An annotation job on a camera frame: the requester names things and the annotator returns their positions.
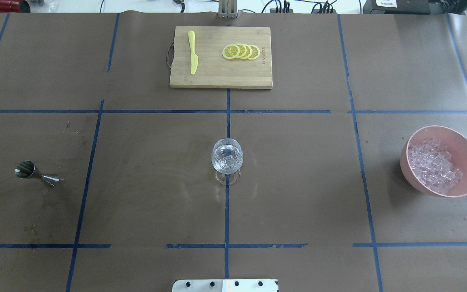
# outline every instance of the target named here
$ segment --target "white sticker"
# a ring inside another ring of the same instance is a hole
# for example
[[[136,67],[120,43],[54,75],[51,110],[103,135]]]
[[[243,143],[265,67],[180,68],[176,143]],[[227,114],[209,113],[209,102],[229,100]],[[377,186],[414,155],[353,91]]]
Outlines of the white sticker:
[[[397,8],[396,0],[376,0],[376,5],[382,7],[395,7]]]

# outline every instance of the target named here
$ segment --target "bowl rim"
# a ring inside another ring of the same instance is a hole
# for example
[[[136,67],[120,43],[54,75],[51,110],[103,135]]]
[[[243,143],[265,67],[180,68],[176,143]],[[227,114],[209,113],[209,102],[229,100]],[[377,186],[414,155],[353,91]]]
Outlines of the bowl rim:
[[[406,163],[408,164],[408,170],[413,174],[413,177],[416,179],[416,181],[418,181],[418,182],[423,186],[424,189],[426,189],[427,191],[431,192],[432,194],[435,194],[435,195],[441,196],[441,197],[445,197],[445,198],[460,198],[460,197],[466,196],[467,193],[462,194],[462,195],[459,195],[459,196],[448,196],[448,195],[439,194],[438,192],[434,192],[434,191],[432,191],[430,188],[428,188],[424,183],[422,183],[422,182],[415,176],[415,174],[413,173],[412,166],[410,165],[410,159],[408,159],[408,146],[410,145],[410,141],[412,140],[412,138],[413,138],[419,131],[424,130],[424,129],[426,129],[426,128],[435,128],[435,127],[437,127],[437,128],[445,128],[445,129],[448,129],[448,130],[450,130],[450,131],[453,131],[453,132],[457,133],[458,135],[461,135],[461,136],[462,136],[463,138],[465,138],[466,141],[467,141],[467,138],[466,138],[464,135],[462,135],[461,133],[455,131],[455,130],[452,129],[452,128],[448,128],[448,127],[445,127],[445,126],[439,126],[439,125],[431,125],[431,126],[422,127],[422,128],[420,128],[420,129],[418,129],[417,131],[415,131],[415,132],[410,136],[410,138],[408,138],[408,141],[406,141],[405,154],[406,154]]]

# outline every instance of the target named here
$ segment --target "glass base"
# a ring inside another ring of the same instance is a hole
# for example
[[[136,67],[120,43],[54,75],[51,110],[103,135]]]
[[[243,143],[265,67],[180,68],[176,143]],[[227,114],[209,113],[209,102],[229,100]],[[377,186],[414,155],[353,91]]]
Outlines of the glass base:
[[[233,174],[228,174],[228,176],[230,176],[228,185],[233,185],[239,179],[239,176],[241,176],[241,170],[237,170]],[[221,185],[226,185],[226,174],[215,171],[215,178]]]

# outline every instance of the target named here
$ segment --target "cutting board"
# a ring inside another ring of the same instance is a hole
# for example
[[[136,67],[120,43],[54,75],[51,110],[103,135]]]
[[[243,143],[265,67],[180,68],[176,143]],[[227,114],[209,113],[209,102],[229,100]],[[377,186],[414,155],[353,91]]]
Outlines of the cutting board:
[[[191,74],[189,31],[196,33],[196,74]],[[256,45],[261,55],[255,60],[227,60],[223,48],[230,44]],[[177,26],[174,33],[174,61],[170,87],[271,89],[271,30],[236,26]]]

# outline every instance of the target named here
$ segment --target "yellow knife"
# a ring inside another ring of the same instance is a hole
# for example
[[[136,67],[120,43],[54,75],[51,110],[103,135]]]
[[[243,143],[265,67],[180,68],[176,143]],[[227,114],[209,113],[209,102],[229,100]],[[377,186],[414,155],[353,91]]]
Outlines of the yellow knife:
[[[189,44],[191,45],[191,74],[196,74],[198,70],[198,55],[196,55],[196,33],[189,31]]]

